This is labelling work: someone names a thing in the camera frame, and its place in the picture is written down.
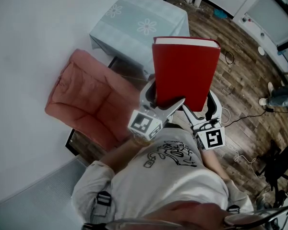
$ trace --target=person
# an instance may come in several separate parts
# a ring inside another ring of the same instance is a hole
[[[134,136],[87,167],[72,194],[83,222],[96,223],[107,212],[104,223],[137,218],[217,230],[230,206],[240,212],[253,210],[215,152],[199,151],[191,133],[169,126],[153,143]],[[98,212],[96,197],[104,190],[111,195],[111,207],[103,208],[101,196]]]
[[[259,105],[288,107],[288,85],[275,90],[273,84],[268,82],[269,98],[259,99]]]

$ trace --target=flower pattern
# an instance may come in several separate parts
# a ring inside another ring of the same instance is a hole
[[[110,15],[111,18],[114,18],[115,15],[117,14],[121,14],[121,9],[123,7],[122,6],[117,6],[117,4],[114,4],[109,10],[108,12],[106,13],[106,16]]]
[[[144,22],[140,21],[138,22],[138,25],[140,26],[137,31],[143,32],[145,36],[149,35],[150,32],[156,32],[157,29],[154,27],[157,25],[157,22],[152,21],[150,22],[150,19],[145,19]]]

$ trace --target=graphic print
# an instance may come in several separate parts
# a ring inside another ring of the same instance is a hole
[[[220,130],[214,130],[206,133],[208,147],[216,147],[222,145],[222,136]]]
[[[155,151],[148,153],[148,161],[143,166],[151,168],[159,157],[162,160],[172,159],[177,165],[197,167],[192,159],[193,154],[193,151],[181,141],[165,140]]]
[[[121,14],[121,9],[123,7],[122,6],[117,6],[116,4],[114,4],[109,10],[108,12],[106,13],[106,16],[111,16],[111,18],[114,18],[115,15],[117,14]]]
[[[138,32],[143,32],[145,36],[149,35],[150,32],[155,33],[157,29],[154,27],[157,25],[157,22],[155,21],[150,21],[150,19],[146,18],[143,21],[139,21],[138,25],[140,26],[137,31]]]

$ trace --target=wooden floor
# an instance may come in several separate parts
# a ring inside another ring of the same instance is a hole
[[[271,81],[276,88],[281,86],[281,78],[271,59],[261,56],[257,51],[257,43],[230,19],[215,17],[213,8],[205,2],[196,9],[184,0],[167,1],[187,11],[191,36],[212,38],[221,45],[221,55],[211,90],[217,95],[222,106],[230,112],[230,121],[224,126],[240,117],[262,114],[264,110],[258,104],[258,100],[268,97],[268,82]],[[228,64],[233,58],[227,52],[234,55],[233,64]],[[113,69],[124,76],[130,76],[128,75],[130,68],[126,65],[128,64],[118,63]],[[140,80],[140,85],[144,86],[145,82]],[[275,110],[287,111],[284,108]],[[222,122],[227,122],[228,111],[223,109]],[[182,112],[177,112],[174,122],[191,131],[189,122]],[[261,117],[245,118],[226,127],[225,134],[226,146],[215,151],[237,187],[246,192],[255,202],[256,196],[267,183],[264,177],[257,178],[254,175],[250,164],[244,158],[240,157],[236,162],[234,161],[237,156],[236,151],[251,161],[257,155],[263,155],[269,150],[272,139],[281,149],[284,149],[288,145],[288,114],[266,113]],[[88,162],[97,159],[96,157],[101,154],[100,149],[95,149],[86,137],[77,132],[73,135],[71,144],[80,154],[87,157]],[[252,164],[255,171],[260,166],[258,160]],[[287,187],[288,182],[285,179],[281,178],[278,182],[279,189]],[[269,202],[274,201],[274,192],[267,192],[265,195]]]

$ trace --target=cable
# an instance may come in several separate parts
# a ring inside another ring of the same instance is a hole
[[[255,116],[246,116],[246,117],[241,117],[241,118],[239,118],[238,120],[236,120],[236,121],[233,121],[233,122],[231,122],[229,125],[226,125],[224,128],[226,128],[226,127],[228,127],[228,126],[230,126],[230,125],[232,125],[233,123],[236,123],[236,122],[238,122],[238,121],[240,121],[241,119],[244,119],[244,118],[247,118],[247,117],[260,117],[260,116],[262,116],[262,115],[264,115],[265,113],[288,113],[288,112],[278,112],[278,111],[274,111],[272,108],[266,108],[266,109],[264,109],[264,112],[262,113],[262,114],[260,114],[260,115],[255,115]]]
[[[233,123],[236,123],[236,122],[240,121],[241,119],[247,118],[247,117],[260,117],[260,116],[264,115],[266,112],[267,112],[267,111],[265,110],[265,111],[264,111],[262,114],[260,114],[260,115],[255,115],[255,116],[251,116],[251,115],[250,115],[250,116],[246,116],[246,117],[241,117],[241,118],[239,118],[238,120],[231,122],[229,125],[226,125],[224,128],[232,125]]]
[[[268,192],[270,192],[270,191],[271,191],[271,185],[268,184],[268,185],[265,186],[257,195],[255,195],[255,197],[258,198],[262,192],[264,192],[263,194],[266,194],[266,193],[268,193]]]
[[[252,161],[250,162],[244,155],[239,155],[238,151],[234,150],[234,149],[231,148],[231,147],[229,147],[229,148],[232,149],[233,151],[235,151],[235,152],[237,153],[237,157],[234,159],[235,162],[237,162],[240,157],[243,157],[248,163],[250,163],[250,167],[251,167],[254,175],[255,175],[257,178],[262,178],[262,177],[264,177],[264,175],[262,175],[262,176],[257,176],[256,173],[255,173],[255,171],[254,171],[254,169],[253,169],[253,167],[252,167],[252,163],[254,163],[254,162],[256,161],[256,158],[253,158]]]
[[[228,109],[226,109],[225,107],[222,107],[222,108],[228,111],[228,114],[229,114],[229,118],[228,118],[228,120],[227,120],[227,122],[226,122],[226,123],[223,123],[222,121],[221,121],[221,123],[222,123],[222,124],[228,124],[228,122],[230,121],[230,112],[229,112],[229,110],[228,110]]]
[[[230,62],[230,63],[227,61],[227,54],[231,54],[231,55],[232,55],[232,62]],[[232,63],[234,63],[234,62],[235,62],[235,56],[234,56],[234,54],[231,53],[230,51],[227,51],[227,52],[225,53],[225,61],[226,61],[226,63],[229,64],[229,65],[231,65]]]

